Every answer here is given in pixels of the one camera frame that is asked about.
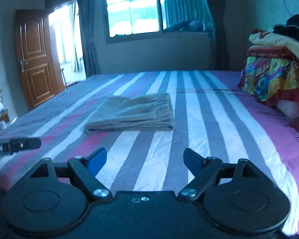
folded blanket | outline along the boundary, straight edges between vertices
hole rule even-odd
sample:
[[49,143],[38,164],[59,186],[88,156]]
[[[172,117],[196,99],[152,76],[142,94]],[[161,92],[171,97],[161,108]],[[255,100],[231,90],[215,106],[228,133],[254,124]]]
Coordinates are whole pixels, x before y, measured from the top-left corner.
[[92,113],[85,132],[95,131],[171,131],[174,115],[168,93],[137,98],[108,97]]

window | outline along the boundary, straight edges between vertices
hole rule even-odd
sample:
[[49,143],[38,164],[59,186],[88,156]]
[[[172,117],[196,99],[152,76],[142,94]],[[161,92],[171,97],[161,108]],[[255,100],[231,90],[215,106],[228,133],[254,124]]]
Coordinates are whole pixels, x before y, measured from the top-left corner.
[[73,44],[75,44],[78,58],[83,57],[79,8],[77,3],[75,12],[74,35],[72,35],[69,5],[65,5],[60,9],[55,10],[49,15],[49,25],[53,25],[55,30],[56,46],[60,64],[71,62],[74,50]]
[[212,28],[205,0],[106,0],[109,36]]

door handle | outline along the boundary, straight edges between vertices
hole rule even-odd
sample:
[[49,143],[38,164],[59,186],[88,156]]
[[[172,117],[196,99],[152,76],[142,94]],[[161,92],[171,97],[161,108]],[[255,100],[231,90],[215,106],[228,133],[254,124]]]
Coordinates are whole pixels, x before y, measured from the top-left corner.
[[29,63],[29,61],[24,62],[23,60],[20,61],[20,69],[21,69],[21,73],[25,72],[25,68],[24,66],[26,66]]

colorful blanket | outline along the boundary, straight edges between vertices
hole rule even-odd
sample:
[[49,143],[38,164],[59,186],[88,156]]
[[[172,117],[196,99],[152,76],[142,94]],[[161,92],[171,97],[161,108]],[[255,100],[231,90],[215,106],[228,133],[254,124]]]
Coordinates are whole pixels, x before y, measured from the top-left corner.
[[238,86],[267,106],[299,103],[299,60],[286,47],[252,46]]

curtain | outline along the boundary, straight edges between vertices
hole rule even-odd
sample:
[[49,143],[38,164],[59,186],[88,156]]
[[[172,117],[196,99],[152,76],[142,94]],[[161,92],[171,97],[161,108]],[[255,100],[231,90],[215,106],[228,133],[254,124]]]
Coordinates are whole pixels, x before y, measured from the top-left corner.
[[75,16],[77,15],[76,12],[76,7],[77,7],[77,3],[71,3],[69,5],[69,11],[70,11],[70,21],[71,21],[71,27],[72,27],[72,40],[73,40],[73,44],[72,44],[72,60],[71,60],[71,65],[72,65],[72,72],[79,72],[82,70],[81,68],[81,64],[80,64],[80,60],[77,57],[77,49],[75,47],[75,37],[74,37],[74,33],[75,33]]
[[165,0],[167,25],[180,21],[205,21],[210,23],[208,7],[203,0]]
[[99,73],[94,44],[94,1],[95,0],[77,0],[86,77]]
[[226,31],[223,23],[227,0],[207,0],[213,20],[215,70],[229,70]]

